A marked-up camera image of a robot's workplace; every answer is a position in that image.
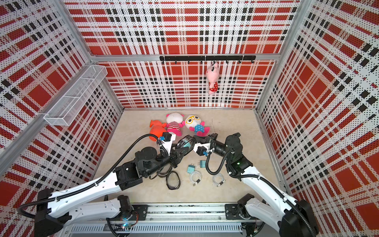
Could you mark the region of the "teal charger top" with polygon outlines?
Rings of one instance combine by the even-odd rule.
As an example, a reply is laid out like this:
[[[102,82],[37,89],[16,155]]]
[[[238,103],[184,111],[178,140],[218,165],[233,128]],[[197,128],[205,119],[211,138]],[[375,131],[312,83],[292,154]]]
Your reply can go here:
[[[180,146],[181,147],[188,147],[190,148],[193,144],[192,138],[190,137],[184,137],[181,139]]]

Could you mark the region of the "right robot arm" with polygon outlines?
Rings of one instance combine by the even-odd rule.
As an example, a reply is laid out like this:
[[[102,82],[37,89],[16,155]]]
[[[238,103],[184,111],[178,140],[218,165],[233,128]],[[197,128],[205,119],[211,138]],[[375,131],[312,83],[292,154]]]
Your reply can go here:
[[[263,201],[250,194],[240,201],[243,214],[255,217],[275,229],[281,237],[315,237],[319,233],[311,205],[306,200],[297,200],[269,180],[243,154],[240,134],[229,135],[225,142],[217,141],[217,134],[206,137],[194,136],[193,151],[205,155],[208,163],[211,155],[222,157],[231,178],[252,188]]]

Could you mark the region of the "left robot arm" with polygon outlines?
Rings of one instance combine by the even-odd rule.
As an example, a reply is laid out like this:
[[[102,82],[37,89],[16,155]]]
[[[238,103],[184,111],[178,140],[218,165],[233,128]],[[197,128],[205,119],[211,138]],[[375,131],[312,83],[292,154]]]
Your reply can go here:
[[[17,212],[34,220],[34,235],[48,237],[63,228],[86,220],[131,217],[136,209],[131,207],[127,196],[94,202],[95,199],[139,185],[143,178],[160,171],[167,165],[176,168],[189,148],[177,148],[172,139],[157,139],[159,150],[146,147],[135,153],[135,158],[123,165],[121,157],[105,175],[79,186],[53,191],[38,192],[37,201],[22,204]]]

